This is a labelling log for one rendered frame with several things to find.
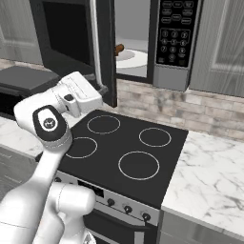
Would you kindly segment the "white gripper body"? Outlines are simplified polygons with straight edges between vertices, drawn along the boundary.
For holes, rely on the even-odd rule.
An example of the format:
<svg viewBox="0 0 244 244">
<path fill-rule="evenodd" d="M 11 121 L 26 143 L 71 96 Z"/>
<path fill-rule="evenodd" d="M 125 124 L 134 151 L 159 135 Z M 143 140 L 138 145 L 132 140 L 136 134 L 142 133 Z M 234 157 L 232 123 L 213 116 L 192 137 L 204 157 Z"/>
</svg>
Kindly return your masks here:
<svg viewBox="0 0 244 244">
<path fill-rule="evenodd" d="M 72 116 L 92 112 L 103 104 L 102 95 L 79 71 L 63 77 L 58 84 L 58 94 Z"/>
</svg>

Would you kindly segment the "brown chicken drumstick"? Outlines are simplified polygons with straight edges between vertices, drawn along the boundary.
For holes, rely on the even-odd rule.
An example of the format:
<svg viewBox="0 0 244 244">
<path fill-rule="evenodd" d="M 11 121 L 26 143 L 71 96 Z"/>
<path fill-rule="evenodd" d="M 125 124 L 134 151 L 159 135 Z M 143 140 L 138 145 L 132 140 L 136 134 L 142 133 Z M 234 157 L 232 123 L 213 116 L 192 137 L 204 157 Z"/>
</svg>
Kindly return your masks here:
<svg viewBox="0 0 244 244">
<path fill-rule="evenodd" d="M 115 46 L 115 55 L 118 55 L 118 53 L 120 53 L 121 51 L 123 51 L 125 49 L 124 45 L 123 44 L 119 44 L 119 45 L 116 45 Z"/>
</svg>

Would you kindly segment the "white microwave turntable plate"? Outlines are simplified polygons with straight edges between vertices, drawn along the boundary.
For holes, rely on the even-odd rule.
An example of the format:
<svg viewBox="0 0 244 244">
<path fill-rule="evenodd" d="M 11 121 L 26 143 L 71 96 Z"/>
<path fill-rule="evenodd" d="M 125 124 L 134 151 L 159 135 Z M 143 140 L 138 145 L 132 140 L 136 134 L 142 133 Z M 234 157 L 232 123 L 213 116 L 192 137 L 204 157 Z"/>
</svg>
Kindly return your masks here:
<svg viewBox="0 0 244 244">
<path fill-rule="evenodd" d="M 116 67 L 118 69 L 129 69 L 145 66 L 148 55 L 143 51 L 123 50 L 116 56 Z"/>
</svg>

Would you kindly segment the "black microwave door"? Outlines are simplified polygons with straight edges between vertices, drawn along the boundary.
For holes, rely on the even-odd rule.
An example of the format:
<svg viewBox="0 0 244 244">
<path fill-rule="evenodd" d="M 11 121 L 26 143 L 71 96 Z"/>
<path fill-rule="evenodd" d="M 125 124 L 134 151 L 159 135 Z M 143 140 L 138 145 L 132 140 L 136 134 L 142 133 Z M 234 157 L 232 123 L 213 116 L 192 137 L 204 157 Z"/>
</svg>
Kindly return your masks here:
<svg viewBox="0 0 244 244">
<path fill-rule="evenodd" d="M 43 66 L 64 77 L 95 75 L 90 0 L 30 0 Z M 117 106 L 114 0 L 96 0 L 103 101 Z M 94 80 L 91 85 L 99 91 Z"/>
</svg>

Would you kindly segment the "black and silver microwave oven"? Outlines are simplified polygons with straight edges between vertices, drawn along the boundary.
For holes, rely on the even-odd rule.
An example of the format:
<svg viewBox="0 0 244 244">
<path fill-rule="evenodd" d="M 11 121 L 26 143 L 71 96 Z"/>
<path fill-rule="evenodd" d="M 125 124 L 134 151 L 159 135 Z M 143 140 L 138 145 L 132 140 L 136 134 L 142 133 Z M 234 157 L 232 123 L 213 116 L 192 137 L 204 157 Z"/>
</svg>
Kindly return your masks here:
<svg viewBox="0 0 244 244">
<path fill-rule="evenodd" d="M 115 0 L 115 41 L 143 51 L 145 66 L 116 68 L 119 79 L 185 91 L 203 0 Z"/>
</svg>

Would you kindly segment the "dark grey boxy appliance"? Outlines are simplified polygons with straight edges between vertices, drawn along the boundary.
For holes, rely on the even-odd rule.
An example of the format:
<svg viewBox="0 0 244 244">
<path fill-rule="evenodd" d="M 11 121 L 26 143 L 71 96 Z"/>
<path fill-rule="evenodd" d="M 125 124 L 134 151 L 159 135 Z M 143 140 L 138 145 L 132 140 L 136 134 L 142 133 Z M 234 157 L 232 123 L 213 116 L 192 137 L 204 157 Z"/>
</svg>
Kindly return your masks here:
<svg viewBox="0 0 244 244">
<path fill-rule="evenodd" d="M 44 92 L 59 81 L 52 71 L 13 66 L 0 71 L 0 116 L 14 120 L 14 106 L 23 99 Z"/>
</svg>

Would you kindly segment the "black hob stove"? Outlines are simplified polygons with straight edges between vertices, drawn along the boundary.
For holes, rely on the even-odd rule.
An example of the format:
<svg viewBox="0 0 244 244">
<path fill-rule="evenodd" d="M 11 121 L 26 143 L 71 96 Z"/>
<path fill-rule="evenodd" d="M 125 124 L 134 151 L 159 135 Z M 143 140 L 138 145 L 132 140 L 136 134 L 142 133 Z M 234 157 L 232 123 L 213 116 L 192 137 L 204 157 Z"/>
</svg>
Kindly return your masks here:
<svg viewBox="0 0 244 244">
<path fill-rule="evenodd" d="M 90 188 L 93 210 L 127 214 L 158 230 L 161 203 L 188 132 L 128 116 L 96 110 L 71 128 L 73 142 L 55 177 Z M 108 206 L 111 198 L 115 204 Z"/>
</svg>

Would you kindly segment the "grey drawer front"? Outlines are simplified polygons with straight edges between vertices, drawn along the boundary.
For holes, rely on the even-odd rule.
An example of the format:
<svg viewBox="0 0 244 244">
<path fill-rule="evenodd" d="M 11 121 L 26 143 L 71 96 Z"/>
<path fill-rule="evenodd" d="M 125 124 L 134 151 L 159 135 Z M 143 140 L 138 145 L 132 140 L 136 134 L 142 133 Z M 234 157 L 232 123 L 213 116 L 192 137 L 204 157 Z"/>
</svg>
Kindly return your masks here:
<svg viewBox="0 0 244 244">
<path fill-rule="evenodd" d="M 0 201 L 7 192 L 28 181 L 35 168 L 33 157 L 0 146 Z"/>
</svg>

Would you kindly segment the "black oven door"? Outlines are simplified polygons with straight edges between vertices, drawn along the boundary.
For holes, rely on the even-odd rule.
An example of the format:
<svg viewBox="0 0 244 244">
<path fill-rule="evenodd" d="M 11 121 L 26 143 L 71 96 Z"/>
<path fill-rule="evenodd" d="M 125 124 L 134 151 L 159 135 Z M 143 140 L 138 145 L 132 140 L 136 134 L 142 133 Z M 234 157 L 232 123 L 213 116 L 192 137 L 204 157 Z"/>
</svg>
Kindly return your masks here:
<svg viewBox="0 0 244 244">
<path fill-rule="evenodd" d="M 150 229 L 141 232 L 132 228 L 125 228 L 123 225 L 112 223 L 91 212 L 84 216 L 84 222 L 94 235 L 97 244 L 156 244 L 157 228 L 154 225 L 123 213 L 117 213 L 114 217 L 118 217 L 120 220 L 128 220 L 133 224 L 142 224 Z"/>
</svg>

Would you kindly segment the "grey base cupboard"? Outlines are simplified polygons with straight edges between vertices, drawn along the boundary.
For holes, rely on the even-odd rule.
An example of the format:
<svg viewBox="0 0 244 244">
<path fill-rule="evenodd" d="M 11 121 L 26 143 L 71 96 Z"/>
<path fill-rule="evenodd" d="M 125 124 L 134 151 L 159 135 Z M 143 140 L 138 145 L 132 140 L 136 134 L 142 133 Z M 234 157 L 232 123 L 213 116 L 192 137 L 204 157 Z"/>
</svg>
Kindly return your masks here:
<svg viewBox="0 0 244 244">
<path fill-rule="evenodd" d="M 159 244 L 244 244 L 244 240 L 164 212 Z"/>
</svg>

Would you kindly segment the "grey wall cupboard door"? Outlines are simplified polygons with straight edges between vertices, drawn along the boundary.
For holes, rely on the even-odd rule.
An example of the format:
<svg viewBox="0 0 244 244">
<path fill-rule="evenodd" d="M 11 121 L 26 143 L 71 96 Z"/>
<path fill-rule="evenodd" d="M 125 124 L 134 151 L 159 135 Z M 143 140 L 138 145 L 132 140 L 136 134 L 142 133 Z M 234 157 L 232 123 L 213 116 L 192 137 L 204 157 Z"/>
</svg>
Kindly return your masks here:
<svg viewBox="0 0 244 244">
<path fill-rule="evenodd" d="M 0 0 L 0 58 L 43 64 L 30 0 Z"/>
<path fill-rule="evenodd" d="M 204 0 L 190 89 L 244 97 L 244 0 Z"/>
</svg>

